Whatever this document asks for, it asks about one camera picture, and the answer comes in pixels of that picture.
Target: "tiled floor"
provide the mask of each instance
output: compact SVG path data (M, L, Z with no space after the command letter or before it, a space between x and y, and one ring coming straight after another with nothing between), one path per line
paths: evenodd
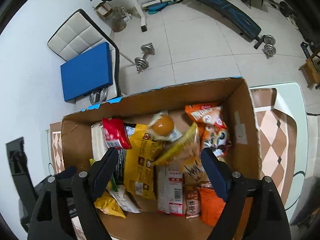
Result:
M143 55L140 46L152 42L156 54L148 56L149 68L137 73L135 66L121 58L120 85L124 94L142 92L204 79L243 76L249 86L297 81L309 109L318 109L320 91L308 89L298 68L305 63L300 47L303 37L282 14L265 2L253 0L249 9L240 0L229 0L261 27L261 34L276 39L277 54L267 59L253 48L240 31L215 12L193 0L185 0L147 15L148 31L140 30L134 17L116 33L115 42L130 58Z

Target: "white cushioned chair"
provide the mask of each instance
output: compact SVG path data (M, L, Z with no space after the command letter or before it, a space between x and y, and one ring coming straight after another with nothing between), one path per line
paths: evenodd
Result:
M113 85L108 87L106 98L106 100L109 100L121 96L119 87L119 49L84 10L75 11L49 39L48 46L58 56L68 61L103 42L109 43L112 59Z

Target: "white wall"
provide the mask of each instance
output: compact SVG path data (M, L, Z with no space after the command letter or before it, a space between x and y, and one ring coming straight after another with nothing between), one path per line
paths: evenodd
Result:
M75 110L74 104L63 100L60 65L64 61L47 47L47 41L79 8L110 33L89 0L28 0L0 35L0 212L20 240L27 234L19 222L5 143L24 136L32 182L36 185L44 178L40 132Z

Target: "wooden stool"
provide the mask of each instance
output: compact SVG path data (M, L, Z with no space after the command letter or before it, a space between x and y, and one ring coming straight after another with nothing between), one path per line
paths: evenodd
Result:
M319 49L317 49L310 58L307 58L306 63L299 68L302 70L307 76L308 88L312 87L314 84L317 84L316 89L319 88L320 85L320 72L317 72L315 64L313 62L313 58L317 56L319 53Z

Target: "blue cushion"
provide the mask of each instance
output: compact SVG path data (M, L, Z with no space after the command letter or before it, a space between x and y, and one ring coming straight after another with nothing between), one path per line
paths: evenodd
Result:
M61 65L61 79L64 101L112 85L109 43L95 46Z

